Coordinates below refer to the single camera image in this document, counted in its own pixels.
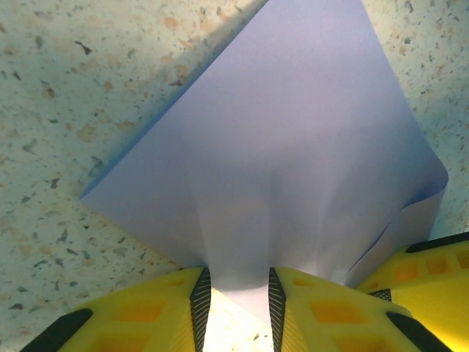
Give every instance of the rectangular cutout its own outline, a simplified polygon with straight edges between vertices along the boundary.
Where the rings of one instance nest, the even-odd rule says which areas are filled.
[[[150,337],[147,335],[126,335],[116,331],[116,334],[100,336],[95,348],[90,352],[142,352]]]
[[[461,269],[469,269],[469,249],[456,253],[457,261]]]
[[[394,279],[397,282],[407,282],[420,277],[418,272],[418,262],[408,261],[398,264],[394,270]]]
[[[425,262],[430,275],[443,274],[451,270],[448,258],[444,255],[427,258]]]
[[[123,304],[117,313],[112,317],[118,321],[156,321],[163,310],[164,303],[162,301],[135,301]]]
[[[354,304],[347,301],[312,301],[310,308],[320,323],[359,324],[368,322],[366,316]]]
[[[334,341],[340,352],[397,352],[380,337],[336,337]]]

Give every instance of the floor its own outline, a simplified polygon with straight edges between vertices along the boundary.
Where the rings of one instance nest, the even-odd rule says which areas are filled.
[[[78,196],[263,1],[0,2],[0,351],[177,270]],[[468,230],[469,2],[364,4],[448,169],[432,237]],[[271,351],[269,328],[214,294],[205,350]]]

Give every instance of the black rubber edge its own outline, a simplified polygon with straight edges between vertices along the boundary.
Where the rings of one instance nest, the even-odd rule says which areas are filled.
[[[204,349],[211,299],[212,282],[210,271],[208,268],[203,268],[191,293],[192,330],[196,352],[202,352]]]
[[[61,316],[21,352],[58,352],[92,315],[92,310],[80,309]]]
[[[427,249],[434,249],[443,246],[449,246],[450,244],[455,244],[459,242],[469,241],[469,232],[459,233],[457,235],[452,235],[443,238],[437,238],[436,240],[431,240],[427,242],[420,242],[408,246],[405,250],[406,253],[417,253],[426,251]]]
[[[281,352],[287,297],[275,268],[269,270],[269,313],[274,352]]]
[[[370,292],[369,295],[376,297],[376,298],[381,298],[384,301],[392,302],[392,295],[391,295],[391,290],[386,288],[384,290],[378,290],[374,292]]]
[[[451,352],[444,343],[417,320],[396,312],[387,312],[386,315],[420,352]]]

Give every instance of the white paper sheet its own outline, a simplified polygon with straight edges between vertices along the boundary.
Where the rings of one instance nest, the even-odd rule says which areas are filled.
[[[83,201],[268,320],[270,266],[354,283],[447,174],[360,0],[270,0]]]

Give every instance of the yellow plastic part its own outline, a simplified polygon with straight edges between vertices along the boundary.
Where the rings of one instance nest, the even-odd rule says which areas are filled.
[[[271,271],[270,316],[276,351],[420,351],[386,316],[397,312],[411,317],[405,308],[291,268],[275,268],[275,272],[286,297],[279,348],[276,331],[281,325],[282,298],[272,293]]]
[[[77,310],[91,309],[93,316],[59,351],[202,351],[194,337],[201,337],[203,345],[210,308],[210,277],[202,282],[204,287],[198,287],[201,293],[192,305],[193,312],[203,316],[191,314],[191,294],[201,274],[202,268],[185,269],[78,307]]]
[[[411,253],[406,252],[409,247],[403,248],[357,289],[391,298],[450,349],[468,352],[469,233],[455,235],[453,242]]]

